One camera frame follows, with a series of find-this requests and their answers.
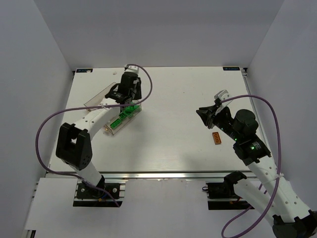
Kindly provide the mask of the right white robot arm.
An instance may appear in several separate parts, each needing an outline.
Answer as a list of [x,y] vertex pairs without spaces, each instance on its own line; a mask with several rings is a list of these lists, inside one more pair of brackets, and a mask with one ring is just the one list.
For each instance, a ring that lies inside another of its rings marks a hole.
[[208,128],[214,126],[234,140],[240,160],[257,176],[266,194],[259,191],[240,171],[224,178],[225,184],[245,199],[271,225],[277,238],[310,238],[317,233],[317,213],[294,192],[278,170],[266,145],[256,135],[258,123],[253,112],[241,109],[235,117],[230,109],[217,106],[199,108],[197,114]]

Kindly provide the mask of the green lego with eyes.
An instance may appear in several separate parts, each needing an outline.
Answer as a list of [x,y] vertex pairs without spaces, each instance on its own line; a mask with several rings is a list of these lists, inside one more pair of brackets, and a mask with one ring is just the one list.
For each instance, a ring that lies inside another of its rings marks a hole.
[[125,113],[126,115],[131,115],[131,114],[133,114],[138,108],[139,108],[139,105],[128,106],[128,107],[125,108],[124,113]]

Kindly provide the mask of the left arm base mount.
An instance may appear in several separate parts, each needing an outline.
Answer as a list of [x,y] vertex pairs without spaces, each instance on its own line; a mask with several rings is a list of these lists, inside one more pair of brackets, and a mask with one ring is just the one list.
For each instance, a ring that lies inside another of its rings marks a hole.
[[118,208],[122,205],[125,195],[125,183],[114,180],[105,182],[104,190],[112,197],[100,190],[96,190],[84,184],[77,182],[73,207],[102,207],[102,208]]

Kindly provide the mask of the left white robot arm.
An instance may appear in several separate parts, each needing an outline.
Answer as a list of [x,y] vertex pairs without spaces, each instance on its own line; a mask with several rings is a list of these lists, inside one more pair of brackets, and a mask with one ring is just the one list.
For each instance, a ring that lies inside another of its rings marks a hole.
[[64,123],[59,129],[56,156],[73,168],[85,182],[97,187],[97,192],[104,189],[105,179],[91,162],[91,141],[107,123],[110,129],[116,130],[132,118],[140,108],[132,103],[141,98],[138,73],[126,71],[120,83],[112,86],[100,101],[101,108],[90,111],[73,124]]

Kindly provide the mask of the upturned green 2x4 lego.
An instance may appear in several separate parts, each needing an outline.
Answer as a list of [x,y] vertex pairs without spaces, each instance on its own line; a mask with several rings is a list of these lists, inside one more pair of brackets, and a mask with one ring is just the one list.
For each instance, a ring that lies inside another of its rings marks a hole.
[[120,118],[117,118],[113,123],[110,124],[110,127],[111,129],[116,129],[121,123],[122,120]]

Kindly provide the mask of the upturned orange lego plate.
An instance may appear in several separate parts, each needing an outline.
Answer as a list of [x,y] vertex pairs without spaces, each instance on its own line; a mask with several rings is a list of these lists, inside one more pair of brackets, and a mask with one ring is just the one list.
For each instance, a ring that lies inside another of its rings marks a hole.
[[215,145],[220,145],[222,143],[220,135],[218,132],[213,132],[212,137],[213,137]]

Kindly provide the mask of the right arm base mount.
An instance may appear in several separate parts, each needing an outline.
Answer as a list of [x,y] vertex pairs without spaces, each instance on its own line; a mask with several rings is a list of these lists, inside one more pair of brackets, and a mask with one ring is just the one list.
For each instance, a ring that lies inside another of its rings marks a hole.
[[202,187],[207,194],[208,209],[216,210],[245,210],[250,207],[249,203],[243,200],[234,192],[234,185],[247,176],[240,171],[234,171],[223,178],[222,182],[208,182]]

